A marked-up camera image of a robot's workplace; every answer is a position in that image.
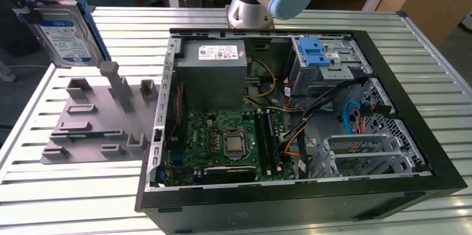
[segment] chip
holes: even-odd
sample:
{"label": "chip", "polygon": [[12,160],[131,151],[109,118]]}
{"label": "chip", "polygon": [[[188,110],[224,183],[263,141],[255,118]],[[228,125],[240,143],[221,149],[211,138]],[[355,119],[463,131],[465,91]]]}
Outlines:
{"label": "chip", "polygon": [[227,137],[227,151],[241,152],[243,151],[243,137]]}
{"label": "chip", "polygon": [[223,154],[237,160],[245,156],[245,132],[243,129],[228,129],[223,133]]}

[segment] white label sticker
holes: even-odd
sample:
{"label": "white label sticker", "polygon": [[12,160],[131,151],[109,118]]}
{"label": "white label sticker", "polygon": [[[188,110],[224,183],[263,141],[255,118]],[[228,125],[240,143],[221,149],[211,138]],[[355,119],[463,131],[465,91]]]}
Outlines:
{"label": "white label sticker", "polygon": [[236,60],[236,45],[203,45],[199,48],[199,60]]}
{"label": "white label sticker", "polygon": [[59,56],[69,62],[88,62],[92,56],[84,41],[77,37],[77,29],[71,21],[45,20],[39,26]]}
{"label": "white label sticker", "polygon": [[307,164],[301,161],[301,159],[297,161],[297,167],[303,170],[303,172],[307,172]]}
{"label": "white label sticker", "polygon": [[328,58],[339,58],[339,54],[337,53],[325,53],[325,56]]}
{"label": "white label sticker", "polygon": [[289,87],[284,87],[283,88],[283,93],[285,93],[285,96],[289,97],[289,95],[292,94],[292,90]]}

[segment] yellow wire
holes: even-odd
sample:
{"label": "yellow wire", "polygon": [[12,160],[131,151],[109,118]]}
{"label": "yellow wire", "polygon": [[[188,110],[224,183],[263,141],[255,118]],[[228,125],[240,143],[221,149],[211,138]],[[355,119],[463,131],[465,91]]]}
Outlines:
{"label": "yellow wire", "polygon": [[245,98],[260,98],[260,97],[269,95],[272,93],[272,91],[275,90],[276,79],[275,79],[275,75],[273,75],[271,69],[268,68],[268,66],[259,59],[253,58],[252,60],[255,60],[265,68],[265,70],[271,73],[271,76],[272,76],[272,88],[269,89],[268,92],[265,92],[263,94],[256,94],[256,95],[244,95]]}

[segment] metal worktable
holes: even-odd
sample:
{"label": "metal worktable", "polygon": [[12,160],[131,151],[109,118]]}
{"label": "metal worktable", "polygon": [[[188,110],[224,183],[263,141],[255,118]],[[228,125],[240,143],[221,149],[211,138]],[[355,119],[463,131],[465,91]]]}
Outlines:
{"label": "metal worktable", "polygon": [[[169,28],[221,28],[223,9],[100,7],[93,16],[120,75],[160,82]],[[395,13],[305,11],[277,28],[367,30],[404,89],[472,186],[472,91],[408,18]],[[135,212],[140,161],[43,165],[39,160],[73,76],[105,84],[92,67],[49,67],[0,152],[0,234],[161,234]],[[277,227],[244,233],[468,234],[472,187],[384,220]]]}

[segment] black computer case frame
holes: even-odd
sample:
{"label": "black computer case frame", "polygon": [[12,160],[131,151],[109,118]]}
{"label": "black computer case frame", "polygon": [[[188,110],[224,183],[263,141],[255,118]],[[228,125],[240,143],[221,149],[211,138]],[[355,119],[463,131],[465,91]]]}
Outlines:
{"label": "black computer case frame", "polygon": [[[227,29],[173,29],[171,33],[219,33]],[[144,212],[165,233],[192,233],[267,228],[324,222],[384,218],[425,199],[444,197],[467,187],[436,137],[401,84],[364,31],[355,30],[243,30],[261,34],[340,34],[356,40],[399,112],[411,136],[428,161],[424,169],[435,175],[392,179],[357,179],[144,192],[148,153],[144,157],[136,198],[136,211]]]}

